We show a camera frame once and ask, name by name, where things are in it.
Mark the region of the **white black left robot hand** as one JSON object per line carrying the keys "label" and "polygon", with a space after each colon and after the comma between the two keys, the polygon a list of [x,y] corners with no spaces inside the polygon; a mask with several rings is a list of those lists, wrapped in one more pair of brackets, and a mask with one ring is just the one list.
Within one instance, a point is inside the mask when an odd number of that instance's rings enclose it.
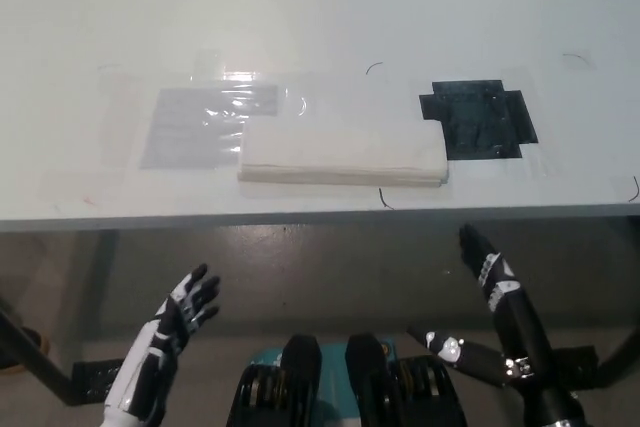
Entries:
{"label": "white black left robot hand", "polygon": [[104,401],[103,426],[159,426],[190,339],[219,311],[220,278],[201,264],[140,329]]}

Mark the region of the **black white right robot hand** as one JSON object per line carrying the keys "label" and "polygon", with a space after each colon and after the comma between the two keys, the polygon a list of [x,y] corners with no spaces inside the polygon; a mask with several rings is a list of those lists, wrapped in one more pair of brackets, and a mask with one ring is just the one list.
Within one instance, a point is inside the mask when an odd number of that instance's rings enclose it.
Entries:
{"label": "black white right robot hand", "polygon": [[475,227],[459,229],[463,263],[476,279],[491,313],[500,351],[442,330],[410,326],[407,333],[437,361],[521,397],[526,426],[586,426],[584,410],[561,382],[540,318],[502,252]]}

